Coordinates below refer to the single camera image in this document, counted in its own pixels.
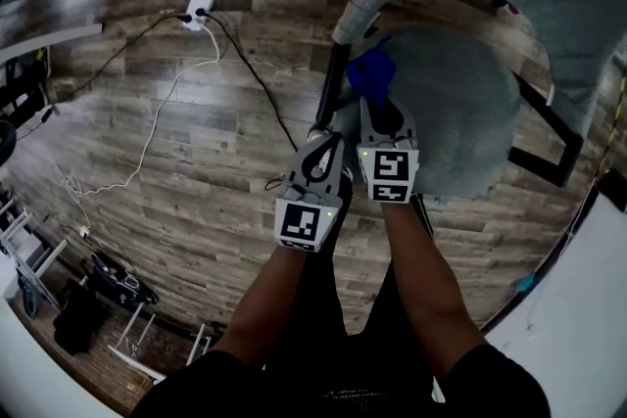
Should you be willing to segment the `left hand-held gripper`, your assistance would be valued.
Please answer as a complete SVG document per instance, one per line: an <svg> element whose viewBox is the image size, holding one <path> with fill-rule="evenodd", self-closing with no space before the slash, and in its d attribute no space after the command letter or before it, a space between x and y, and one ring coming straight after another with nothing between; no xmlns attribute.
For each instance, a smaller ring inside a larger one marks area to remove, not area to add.
<svg viewBox="0 0 627 418"><path fill-rule="evenodd" d="M323 134L298 150L289 181L275 203L274 237L278 245L317 253L343 205L339 192L344 159L339 132ZM298 185L324 185L325 193Z"/></svg>

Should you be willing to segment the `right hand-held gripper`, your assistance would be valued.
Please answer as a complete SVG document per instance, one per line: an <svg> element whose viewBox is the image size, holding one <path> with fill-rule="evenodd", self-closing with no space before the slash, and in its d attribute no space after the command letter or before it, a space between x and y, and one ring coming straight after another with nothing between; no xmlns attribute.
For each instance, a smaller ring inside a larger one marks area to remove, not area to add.
<svg viewBox="0 0 627 418"><path fill-rule="evenodd" d="M374 127L378 109L365 97L360 98L361 139L357 146L368 197L381 204L407 204L419 169L419 151L415 120L402 102L392 100L395 140L374 144L378 132Z"/></svg>

